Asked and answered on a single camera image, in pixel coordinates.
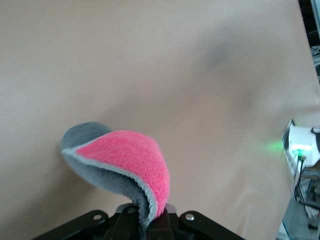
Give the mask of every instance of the beige surface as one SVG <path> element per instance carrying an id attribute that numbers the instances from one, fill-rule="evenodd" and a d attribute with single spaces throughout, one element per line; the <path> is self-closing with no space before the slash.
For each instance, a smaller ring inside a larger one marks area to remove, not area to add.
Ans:
<path id="1" fill-rule="evenodd" d="M 61 158 L 86 121 L 155 138 L 179 214 L 275 239 L 292 183 L 273 146 L 320 123 L 298 1 L 2 1 L 0 51 L 0 239 L 128 202 Z"/>

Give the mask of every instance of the gray cloth underside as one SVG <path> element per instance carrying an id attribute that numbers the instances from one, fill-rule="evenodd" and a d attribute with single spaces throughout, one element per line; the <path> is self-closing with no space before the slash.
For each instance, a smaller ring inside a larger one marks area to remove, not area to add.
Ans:
<path id="1" fill-rule="evenodd" d="M 112 130 L 109 127 L 99 122 L 85 122 L 76 125 L 63 135 L 60 142 L 61 150 L 86 144 L 110 132 Z M 64 159 L 79 176 L 92 185 L 131 199 L 133 204 L 139 206 L 140 224 L 144 228 L 147 227 L 150 223 L 148 220 L 149 202 L 145 192 L 132 178 L 104 168 L 84 164 L 70 155 L 64 155 Z"/>

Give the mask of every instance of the pink and gray cloth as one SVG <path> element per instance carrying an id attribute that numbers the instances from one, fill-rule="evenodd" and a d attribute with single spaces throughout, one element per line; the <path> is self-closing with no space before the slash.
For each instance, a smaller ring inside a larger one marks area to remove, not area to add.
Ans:
<path id="1" fill-rule="evenodd" d="M 89 183 L 130 198 L 146 229 L 164 211 L 170 177 L 157 142 L 141 133 L 112 131 L 99 122 L 71 127 L 61 139 L 71 168 Z"/>

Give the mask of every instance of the folded microfiber cloth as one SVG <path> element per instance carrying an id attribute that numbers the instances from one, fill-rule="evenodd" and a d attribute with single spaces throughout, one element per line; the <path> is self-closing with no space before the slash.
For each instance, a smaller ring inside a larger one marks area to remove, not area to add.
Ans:
<path id="1" fill-rule="evenodd" d="M 60 144 L 64 159 L 79 176 L 130 198 L 139 207 L 143 229 L 164 211 L 170 177 L 152 138 L 133 131 L 112 131 L 99 122 L 85 122 L 67 130 Z"/>

